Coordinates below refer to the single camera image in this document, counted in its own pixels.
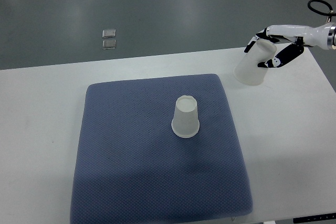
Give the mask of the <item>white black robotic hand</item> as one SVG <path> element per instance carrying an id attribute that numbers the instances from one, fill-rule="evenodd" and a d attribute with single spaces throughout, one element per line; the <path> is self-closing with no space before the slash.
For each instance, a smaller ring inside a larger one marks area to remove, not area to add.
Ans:
<path id="1" fill-rule="evenodd" d="M 260 39 L 273 44 L 290 42 L 286 48 L 272 58 L 258 63 L 260 68 L 280 68 L 300 56 L 306 47 L 318 46 L 324 50 L 335 50 L 335 23 L 326 23 L 316 28 L 299 25 L 271 25 L 256 33 L 244 52 L 248 53 Z"/>

